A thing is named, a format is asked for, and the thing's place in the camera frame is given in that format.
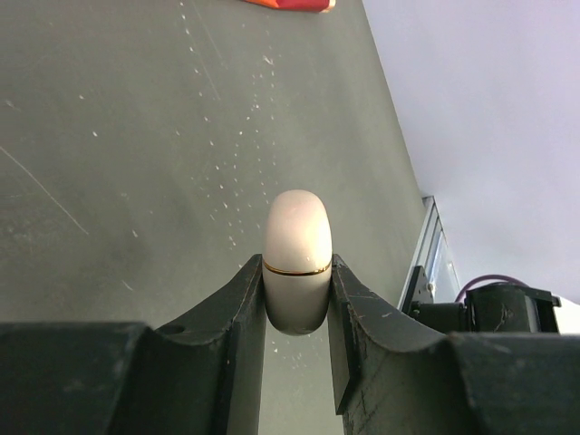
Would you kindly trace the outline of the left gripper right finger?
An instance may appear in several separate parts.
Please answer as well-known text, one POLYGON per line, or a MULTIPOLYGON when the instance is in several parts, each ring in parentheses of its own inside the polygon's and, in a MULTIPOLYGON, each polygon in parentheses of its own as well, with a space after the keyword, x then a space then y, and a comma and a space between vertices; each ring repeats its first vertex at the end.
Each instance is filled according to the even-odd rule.
POLYGON ((347 434, 576 434, 579 339, 439 333, 333 257, 328 331, 347 434))

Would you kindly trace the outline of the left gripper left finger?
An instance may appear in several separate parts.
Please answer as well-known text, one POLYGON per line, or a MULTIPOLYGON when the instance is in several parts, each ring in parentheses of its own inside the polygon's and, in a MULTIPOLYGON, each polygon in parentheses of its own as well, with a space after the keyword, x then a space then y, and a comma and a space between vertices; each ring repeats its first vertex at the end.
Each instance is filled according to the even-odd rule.
POLYGON ((266 314, 262 258, 178 318, 4 323, 4 434, 255 434, 266 314))

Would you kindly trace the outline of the beige square ring object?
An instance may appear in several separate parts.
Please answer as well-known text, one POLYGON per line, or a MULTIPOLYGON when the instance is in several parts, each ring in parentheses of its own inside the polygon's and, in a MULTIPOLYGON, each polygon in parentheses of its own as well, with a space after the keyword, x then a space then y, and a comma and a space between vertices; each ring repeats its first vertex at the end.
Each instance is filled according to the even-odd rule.
POLYGON ((277 331, 306 335, 321 326, 332 259, 332 232, 322 200, 302 189, 278 195, 266 220, 262 252, 266 312, 277 331))

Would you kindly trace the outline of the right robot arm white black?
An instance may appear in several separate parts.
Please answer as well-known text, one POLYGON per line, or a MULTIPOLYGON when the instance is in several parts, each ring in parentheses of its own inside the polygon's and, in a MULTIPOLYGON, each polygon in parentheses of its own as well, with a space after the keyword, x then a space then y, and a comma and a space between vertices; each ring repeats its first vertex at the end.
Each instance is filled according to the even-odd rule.
POLYGON ((440 333, 559 332, 560 298, 500 275, 475 278, 454 302, 437 303, 423 266, 416 266, 400 310, 440 333))

